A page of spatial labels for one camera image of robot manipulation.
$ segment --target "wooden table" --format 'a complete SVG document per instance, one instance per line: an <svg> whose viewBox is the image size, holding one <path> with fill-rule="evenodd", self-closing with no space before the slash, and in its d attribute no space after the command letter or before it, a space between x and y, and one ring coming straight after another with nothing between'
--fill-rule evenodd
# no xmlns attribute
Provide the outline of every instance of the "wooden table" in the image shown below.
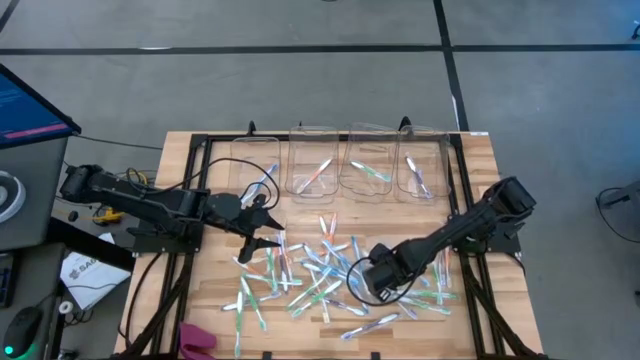
<svg viewBox="0 0 640 360"><path fill-rule="evenodd" d="M190 132L168 133L156 180L158 187L182 181L191 135ZM486 134L462 133L461 139L473 195L475 199L479 199L484 190L500 179L491 142ZM287 143L282 143L281 164L285 167L282 174L286 174L287 149ZM229 151L230 143L216 143L212 159L229 156ZM213 192L227 188L229 169L228 162L214 165L208 177L208 186ZM453 172L458 194L462 194L456 165L453 165ZM342 196L342 190L338 191L331 204L301 205L294 203L284 191L284 176L281 176L281 184L282 199L278 208L273 210L273 215L279 222L286 222L289 244L306 242L318 250L321 240L318 215L326 215L328 218L329 213L338 213L337 244L348 242L349 237L355 235L361 247L370 249L380 241L395 245L408 238L425 236L440 227L450 213L447 199L436 201L432 206L424 206L399 203L390 196L384 202L372 205L347 199ZM458 195L458 198L461 209L464 209L462 196ZM207 227L201 252L196 255L193 266L185 321L218 337L218 346L212 352L216 358L233 358L236 313L221 312L220 306L236 299L241 269L231 261L231 256L237 255L241 244L242 239L238 236ZM262 252L257 252L256 256L260 256ZM353 256L350 250L346 254L350 258ZM137 260L125 309L128 308L133 289L151 258L151 255L145 255ZM144 328L157 308L166 258L167 255L163 255L158 260L142 285L133 314L134 336ZM506 255L487 254L487 261L499 311L527 346L541 352L542 346L522 270ZM295 266L294 273L305 284L310 283L309 273L299 265ZM447 291L455 293L459 299L446 301L446 306L452 311L450 316L417 310L420 317L418 321L405 316L386 328L351 341L342 341L340 335L386 314L402 311L397 305L391 305L374 308L370 316L358 318L349 312L330 307L331 324L325 325L321 307L315 306L301 318L293 320L284 306L300 291L297 290L290 292L289 296L261 306L268 324L268 332L265 333L260 330L253 310L245 307L242 357L260 358L263 351L272 351L277 359L366 359L370 358L371 352L380 352L382 358L387 359L474 358L472 332L457 258L453 261L452 274L453 288ZM251 286L260 296L270 292L266 284L251 282ZM416 284L415 287L420 288L422 285ZM344 286L339 290L339 296L346 302L356 304ZM479 308L485 344L487 351L491 352L493 346L488 321L482 308ZM162 351L168 351L172 325L172 320L165 324ZM123 348L124 341L119 338L115 351L122 351Z"/></svg>

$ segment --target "clear plastic bin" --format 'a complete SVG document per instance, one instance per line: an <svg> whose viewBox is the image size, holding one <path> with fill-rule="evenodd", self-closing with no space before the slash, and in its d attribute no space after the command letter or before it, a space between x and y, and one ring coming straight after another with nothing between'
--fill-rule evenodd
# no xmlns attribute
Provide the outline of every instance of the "clear plastic bin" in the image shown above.
<svg viewBox="0 0 640 360"><path fill-rule="evenodd" d="M448 147L447 133L414 125L400 130L394 191L397 200L429 205L449 195Z"/></svg>
<svg viewBox="0 0 640 360"><path fill-rule="evenodd" d="M380 202L393 188L398 132L384 126L353 123L340 171L344 195Z"/></svg>
<svg viewBox="0 0 640 360"><path fill-rule="evenodd" d="M338 191L338 130L297 126L289 131L286 189L299 203L330 203Z"/></svg>
<svg viewBox="0 0 640 360"><path fill-rule="evenodd" d="M280 186L281 164L278 139L273 137L237 138L231 142L230 152L232 158L250 161L267 171ZM235 161L231 163L229 171L229 188L241 196L243 208L253 204L253 199L258 194L267 196L268 205L272 205L277 196L275 186L260 169Z"/></svg>

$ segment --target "concrete floor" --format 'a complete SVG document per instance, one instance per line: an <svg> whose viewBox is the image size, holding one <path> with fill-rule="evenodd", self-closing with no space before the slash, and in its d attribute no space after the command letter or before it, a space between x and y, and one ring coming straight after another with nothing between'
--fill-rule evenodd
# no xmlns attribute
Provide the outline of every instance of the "concrete floor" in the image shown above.
<svg viewBox="0 0 640 360"><path fill-rule="evenodd" d="M632 0L446 0L444 8L454 45L621 44L640 20ZM0 33L0 49L439 41L428 0L21 0ZM637 358L640 245L613 235L593 199L640 178L640 53L457 53L455 60L470 129L490 132L502 174L517 175L538 201L521 241L545 351ZM438 52L0 62L86 135L146 145L161 146L170 130L241 130L250 120L264 130L298 121L346 129L354 121L395 127L408 115L414 124L456 129ZM71 139L66 158L113 171L155 169L159 152ZM607 212L640 238L630 215L626 206ZM125 287L96 307L90 323L67 329L64 345L84 357L109 355Z"/></svg>

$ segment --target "pink object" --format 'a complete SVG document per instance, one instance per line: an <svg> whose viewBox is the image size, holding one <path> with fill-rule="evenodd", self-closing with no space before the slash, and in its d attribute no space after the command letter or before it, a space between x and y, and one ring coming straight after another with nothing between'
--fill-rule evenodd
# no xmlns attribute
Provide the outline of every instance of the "pink object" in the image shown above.
<svg viewBox="0 0 640 360"><path fill-rule="evenodd" d="M215 360L207 349L216 348L217 339L199 327L191 324L180 324L180 353L187 360Z"/></svg>

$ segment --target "black cable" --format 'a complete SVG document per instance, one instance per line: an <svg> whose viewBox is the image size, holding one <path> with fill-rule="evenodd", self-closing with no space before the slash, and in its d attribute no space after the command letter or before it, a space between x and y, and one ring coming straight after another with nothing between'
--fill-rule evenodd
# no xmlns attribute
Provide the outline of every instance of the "black cable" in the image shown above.
<svg viewBox="0 0 640 360"><path fill-rule="evenodd" d="M131 341L129 341L129 339L127 339L127 337L126 337L126 336L124 336L124 333L122 332L122 329L120 329L120 325L121 325L121 324L118 324L118 334L119 334L120 336L122 336L122 338L124 339L124 348L126 349L126 348L128 348L129 346L131 346Z"/></svg>
<svg viewBox="0 0 640 360"><path fill-rule="evenodd" d="M75 135L75 136L80 138L80 139L85 139L85 140L89 140L89 141L96 141L96 142L101 142L101 143L105 143L105 144L112 144L112 145L135 147L135 148L140 148L140 149L149 149L149 150L160 150L160 151L162 151L162 148L161 147L157 147L157 146L128 144L128 143L123 143L123 142L120 142L120 141L96 139L96 138L92 138L92 137L88 137L88 136L84 136L84 135Z"/></svg>
<svg viewBox="0 0 640 360"><path fill-rule="evenodd" d="M269 201L271 201L271 188L269 188L267 186L267 184L265 184L263 182L260 182L260 181L255 181L255 182L252 182L251 184L247 185L247 187L242 192L242 195L240 195L240 200L242 200L242 198L244 198L244 196L247 195L247 193L249 192L249 189L253 185L257 185L258 187L264 186L265 188L267 188L267 191L269 191L269 198L267 199L267 201L265 201L265 204L268 203Z"/></svg>
<svg viewBox="0 0 640 360"><path fill-rule="evenodd" d="M200 174L204 171L204 169L208 169L211 166L213 166L215 163L218 163L220 161L239 162L239 163L251 165L251 166L257 168L258 170L262 171L262 173L265 174L265 176L267 176L267 178L269 178L269 180L271 181L273 186L275 186L275 188L276 188L276 201L275 201L275 203L273 205L269 206L269 207L265 207L265 209L266 210L271 210L274 207L276 207L276 205L278 205L278 202L280 201L280 188L278 187L278 184L276 183L276 181L273 180L273 177L271 177L271 175L269 175L269 173L265 169L261 168L259 165L255 164L255 163L252 163L251 161L248 161L248 160L228 158L228 157L218 158L218 159L215 159L215 160L211 161L209 164L207 164L206 167L200 169L200 171L198 171L197 173L195 173L195 174L191 175L190 177L184 179L183 181L181 181L181 182L179 182L177 184L174 184L174 185L172 185L172 186L170 186L168 188L165 188L165 189L154 190L154 189L149 189L148 186L142 187L142 186L140 186L140 184L135 184L135 185L132 185L131 187L136 189L136 190L138 190L139 192L141 192L143 197L147 196L147 195L163 194L163 193L169 192L169 191L171 191L171 190L173 190L173 189L175 189L177 187L180 187L180 186L190 182L191 180L193 180L196 177L200 176ZM128 181L131 179L131 176L129 174L129 169L127 169L127 173L126 173Z"/></svg>
<svg viewBox="0 0 640 360"><path fill-rule="evenodd" d="M116 283L109 283L109 284L104 284L102 286L89 286L89 285L71 285L71 286L67 286L67 289L72 289L72 288L84 288L84 289L91 289L91 290L101 290L106 288L107 286L118 286L118 284ZM34 306L34 307L38 307L40 305L42 305L42 303L47 300L48 298L54 296L56 294L56 292L58 292L58 289L52 291L51 293L49 293L47 296L43 297L40 301L38 301L38 303Z"/></svg>
<svg viewBox="0 0 640 360"><path fill-rule="evenodd" d="M632 243L635 243L635 244L640 244L640 240L628 238L628 237L620 234L618 231L616 231L616 229L614 229L613 226L611 226L611 224L609 224L609 221L607 221L607 218L605 218L604 214L602 213L602 207L600 207L600 201L602 200L602 195L604 195L604 193L607 192L607 191L620 190L620 189L621 188L619 188L619 187L612 187L612 188L606 188L606 189L600 191L600 193L596 197L596 207L598 208L598 212L600 213L600 217L602 218L602 221L604 221L605 225L607 225L609 230L613 231L614 234L618 235L618 237L621 238L624 241L632 242Z"/></svg>
<svg viewBox="0 0 640 360"><path fill-rule="evenodd" d="M140 292L140 288L142 286L142 283L144 282L144 279L147 277L147 274L149 273L149 270L151 270L151 267L153 266L153 264L155 264L155 262L158 261L158 259L160 258L160 255L162 255L162 253L156 254L156 256L154 256L153 259L151 259L151 261L149 262L149 265L147 265L147 267L142 272L142 276L140 276L140 281L138 281L138 284L136 285L136 289L133 291L133 296L131 297L131 303L129 303L129 310L127 310L127 322L124 325L124 335L123 335L125 342L128 342L129 344L131 344L131 340L129 340L129 334L130 334L130 328L131 328L131 317L133 316L133 306L136 303L136 299L138 298L138 293Z"/></svg>
<svg viewBox="0 0 640 360"><path fill-rule="evenodd" d="M520 261L520 259L518 259L518 257L516 256L516 254L513 253L505 253L508 257L512 258L513 261L515 261L516 263L518 263L518 265L520 265L520 267L522 268L522 272L524 273L524 275L527 275L527 269L524 268L524 264L522 263L522 261Z"/></svg>
<svg viewBox="0 0 640 360"><path fill-rule="evenodd" d="M67 320L67 315L71 315L71 320ZM89 311L78 311L72 314L66 314L64 320L64 327L76 326L78 324L86 324L93 318L93 308L89 309Z"/></svg>
<svg viewBox="0 0 640 360"><path fill-rule="evenodd" d="M88 209L93 210L93 206L92 206L92 205L76 204L76 203L73 203L73 202L71 202L71 201L67 201L67 200L65 200L64 198L62 198L61 196L58 196L58 195L56 195L55 199L56 199L57 201L60 201L60 202L61 202L61 203L63 203L63 204L67 204L67 205L71 205L71 206L86 207L86 208L88 208Z"/></svg>

